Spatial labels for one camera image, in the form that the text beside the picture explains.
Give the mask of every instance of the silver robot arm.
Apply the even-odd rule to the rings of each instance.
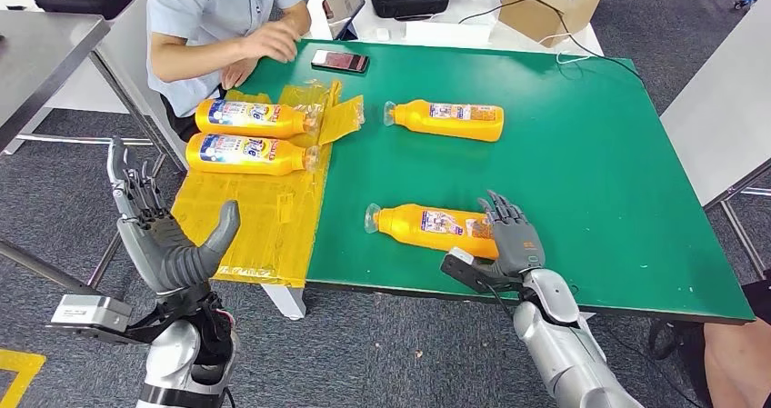
[[[114,138],[107,175],[120,232],[136,270],[155,293],[153,312],[129,324],[132,307],[114,298],[66,294],[49,327],[115,344],[149,344],[138,408],[219,408],[240,350],[235,320],[212,291],[219,267],[240,226],[235,201],[223,204],[219,223],[196,246],[165,206],[147,162]]]
[[[639,408],[607,365],[565,279],[543,268],[546,259],[535,227],[518,206],[488,192],[485,209],[498,248],[486,264],[454,248],[442,271],[479,293],[519,292],[514,327],[527,346],[546,391],[560,408]]]
[[[608,367],[562,276],[532,269],[525,273],[523,287],[532,295],[515,309],[514,328],[557,405],[641,408]]]

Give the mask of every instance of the orange bottle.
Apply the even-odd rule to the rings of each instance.
[[[438,104],[422,99],[408,104],[386,102],[386,126],[400,124],[410,131],[494,142],[504,129],[504,109],[494,105]]]
[[[291,106],[207,99],[195,109],[202,133],[289,138],[316,130],[317,120]]]
[[[431,208],[416,204],[366,208],[365,231],[389,234],[397,241],[449,251],[457,246],[474,256],[496,259],[493,230],[482,213]]]
[[[290,174],[314,171],[318,147],[297,147],[286,140],[241,135],[195,134],[187,142],[190,168],[224,174]]]

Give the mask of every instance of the green table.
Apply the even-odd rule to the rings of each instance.
[[[311,68],[315,50],[369,55],[365,75]],[[395,294],[489,299],[439,270],[443,253],[366,234],[368,204],[478,210],[494,189],[536,225],[546,267],[582,310],[747,321],[753,314],[650,100],[600,59],[308,40],[293,64],[260,62],[242,90],[343,81],[367,122],[335,142],[307,281]],[[385,101],[498,104],[503,135],[484,143],[382,124]]]

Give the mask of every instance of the light blue shirt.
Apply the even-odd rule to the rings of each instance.
[[[302,0],[147,0],[147,40],[150,33],[187,39],[188,46],[251,34],[267,22],[275,4],[288,8]],[[198,104],[218,95],[219,70],[193,79],[165,83],[150,66],[147,53],[147,83],[166,96],[178,117],[191,115]]]

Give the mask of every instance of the robotic finger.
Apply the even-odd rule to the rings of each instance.
[[[112,194],[121,219],[126,222],[142,222],[142,210],[136,205],[132,184],[126,172],[130,151],[117,137],[113,138],[107,150],[107,176],[110,178]]]

